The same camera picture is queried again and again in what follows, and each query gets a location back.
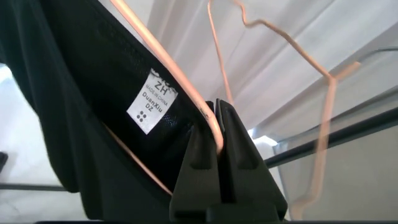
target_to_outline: clothing tag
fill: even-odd
[[[127,113],[148,134],[166,114],[177,95],[177,91],[151,68],[144,86]]]

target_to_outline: logo on label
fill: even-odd
[[[151,69],[148,78],[127,113],[148,134],[162,119],[178,93]]]

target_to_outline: black garment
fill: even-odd
[[[81,192],[87,216],[168,220],[170,196],[104,127],[172,191],[192,122],[205,121],[165,67],[97,0],[2,0],[0,21],[0,60],[40,118],[55,173]],[[146,135],[126,110],[151,68],[178,97]]]

